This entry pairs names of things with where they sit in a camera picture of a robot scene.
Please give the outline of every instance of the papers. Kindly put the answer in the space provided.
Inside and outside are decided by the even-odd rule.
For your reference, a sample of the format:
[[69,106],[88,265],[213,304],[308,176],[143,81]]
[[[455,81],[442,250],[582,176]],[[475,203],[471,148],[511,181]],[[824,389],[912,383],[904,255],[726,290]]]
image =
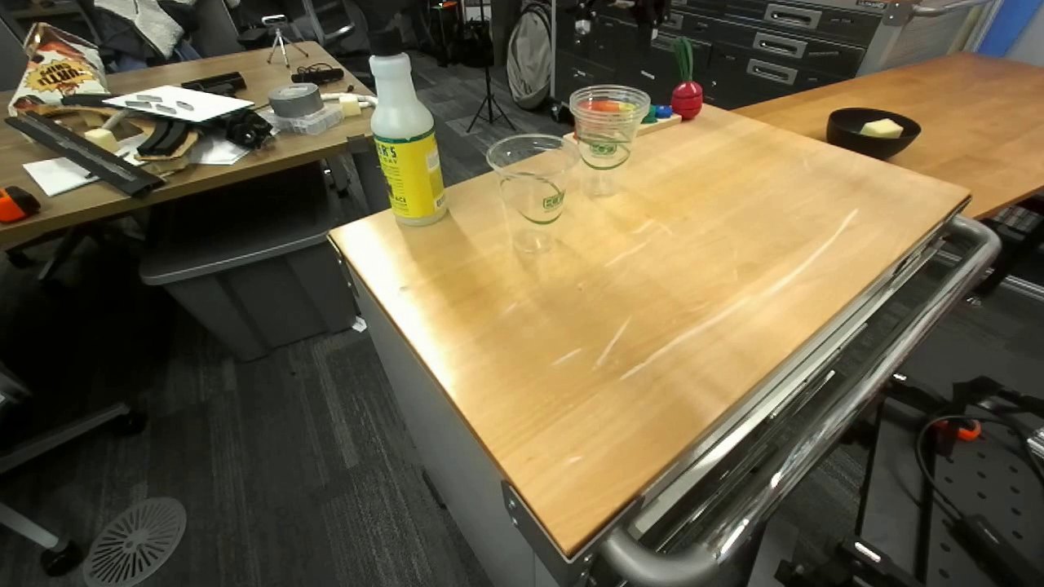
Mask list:
[[36,179],[36,186],[44,191],[44,194],[60,194],[69,188],[78,188],[78,186],[88,186],[94,181],[94,176],[65,159],[65,157],[56,157],[56,159],[30,159],[24,163],[24,174]]
[[104,103],[154,113],[154,116],[177,116],[177,119],[189,119],[189,125],[201,125],[201,119],[220,116],[229,109],[250,106],[250,102],[240,102],[240,96],[191,90],[191,87],[178,87],[178,83],[155,83],[145,90],[104,96]]

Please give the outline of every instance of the wood grain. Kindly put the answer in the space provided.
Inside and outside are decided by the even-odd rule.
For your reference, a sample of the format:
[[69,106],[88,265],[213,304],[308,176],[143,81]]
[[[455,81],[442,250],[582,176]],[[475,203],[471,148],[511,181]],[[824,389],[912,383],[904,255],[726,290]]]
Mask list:
[[613,181],[589,199],[576,165],[542,255],[491,176],[430,228],[332,232],[563,555],[965,203],[718,106]]
[[[231,56],[214,56],[214,59],[200,59],[200,61],[177,61],[177,64],[155,64],[155,69],[143,69],[143,70],[106,74],[106,87],[114,95],[121,95],[121,90],[140,90],[140,87],[154,87],[154,83],[178,83],[178,81],[191,81],[191,77],[240,70],[247,87],[237,96],[247,96],[258,106],[264,106],[267,95],[278,90],[279,83],[289,83],[289,74],[299,64],[334,64],[334,59],[322,45],[315,45],[315,43],[299,43],[299,45],[306,50],[306,59],[292,59],[289,69],[267,64],[267,50],[254,50],[254,51],[231,51]],[[353,70],[346,70],[346,77],[340,83],[325,83],[322,90],[340,90],[346,83],[353,83],[356,90],[365,90],[365,83]],[[0,125],[0,176],[4,176],[4,181],[7,186],[17,181],[17,186],[30,188],[43,203],[40,215],[33,215],[20,226],[0,226],[0,250],[22,243],[22,240],[33,240],[44,232],[102,223],[110,215],[155,205],[155,203],[169,203],[169,199],[194,194],[205,188],[231,186],[240,179],[267,176],[278,168],[302,165],[302,163],[314,163],[314,159],[322,159],[322,157],[346,149],[347,138],[369,138],[369,116],[347,116],[325,133],[278,138],[269,148],[247,153],[234,165],[189,165],[189,168],[177,174],[164,188],[155,188],[143,199],[127,199],[123,191],[110,188],[106,181],[92,181],[92,186],[80,186],[69,194],[44,199],[40,191],[40,186],[24,176],[22,163],[50,159],[56,153],[30,142],[11,127]]]
[[946,56],[740,106],[805,138],[824,138],[835,106],[885,106],[918,119],[890,163],[973,188],[970,215],[992,215],[1044,186],[1044,69]]

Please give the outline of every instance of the wooden table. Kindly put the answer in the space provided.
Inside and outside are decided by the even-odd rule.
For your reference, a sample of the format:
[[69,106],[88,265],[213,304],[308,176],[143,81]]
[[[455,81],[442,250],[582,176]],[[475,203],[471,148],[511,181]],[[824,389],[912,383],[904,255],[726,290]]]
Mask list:
[[[106,74],[106,87],[121,95],[121,90],[137,90],[137,87],[154,87],[154,83],[177,83],[177,81],[240,70],[247,87],[237,90],[237,96],[247,96],[258,106],[264,106],[269,90],[278,90],[279,83],[289,83],[289,70],[295,64],[320,64],[320,61],[334,64],[334,59],[322,45],[315,45],[315,43],[299,43],[299,45],[306,50],[306,59],[289,50],[289,56],[292,56],[289,69],[267,64],[269,50],[254,50],[254,51],[234,51],[234,56],[214,56],[214,59],[200,59],[200,61],[177,61],[177,64],[158,64],[158,69],[143,69],[143,70]],[[325,83],[322,90],[343,90],[347,83],[356,90],[365,90],[365,83],[353,70],[340,83]],[[114,217],[114,215],[123,215],[133,209],[158,205],[169,199],[207,191],[207,188],[254,179],[264,174],[278,174],[278,168],[302,165],[302,163],[314,163],[322,157],[334,157],[334,153],[346,153],[346,142],[353,138],[369,138],[369,116],[347,116],[325,133],[278,138],[269,148],[247,153],[234,165],[189,165],[189,168],[169,176],[167,186],[158,186],[155,191],[148,191],[143,199],[127,199],[123,191],[116,191],[106,181],[92,181],[76,191],[44,199],[40,191],[40,186],[33,181],[33,176],[24,176],[22,163],[44,159],[56,153],[30,142],[11,127],[0,125],[0,179],[4,179],[4,186],[17,181],[43,203],[40,215],[33,215],[20,226],[0,226],[0,250],[24,243],[24,240],[43,239],[57,228],[76,228],[76,226]]]
[[[617,186],[589,199],[576,168],[539,255],[495,176],[448,188],[430,228],[332,232],[399,402],[448,403],[407,425],[458,417],[561,557],[965,203],[718,106],[642,133]],[[416,443],[434,487],[470,487],[437,471],[464,441]]]
[[970,215],[992,215],[1044,186],[1044,69],[946,56],[787,95],[740,113],[824,138],[835,106],[885,106],[918,119],[890,163],[973,188]]

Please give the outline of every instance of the box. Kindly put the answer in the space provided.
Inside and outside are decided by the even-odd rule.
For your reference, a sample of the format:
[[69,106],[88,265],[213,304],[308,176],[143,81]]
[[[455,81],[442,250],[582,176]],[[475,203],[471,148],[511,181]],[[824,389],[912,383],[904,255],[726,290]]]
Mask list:
[[356,304],[325,232],[322,168],[302,165],[155,209],[140,279],[169,290],[237,357],[340,331]]

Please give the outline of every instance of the bottle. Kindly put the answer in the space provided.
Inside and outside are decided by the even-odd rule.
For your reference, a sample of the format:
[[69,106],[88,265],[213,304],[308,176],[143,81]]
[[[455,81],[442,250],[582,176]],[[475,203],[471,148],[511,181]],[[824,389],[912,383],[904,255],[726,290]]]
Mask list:
[[430,226],[448,215],[442,168],[434,142],[434,116],[414,90],[411,59],[399,50],[394,37],[377,37],[369,69],[377,87],[370,133],[390,188],[390,213],[399,226]]

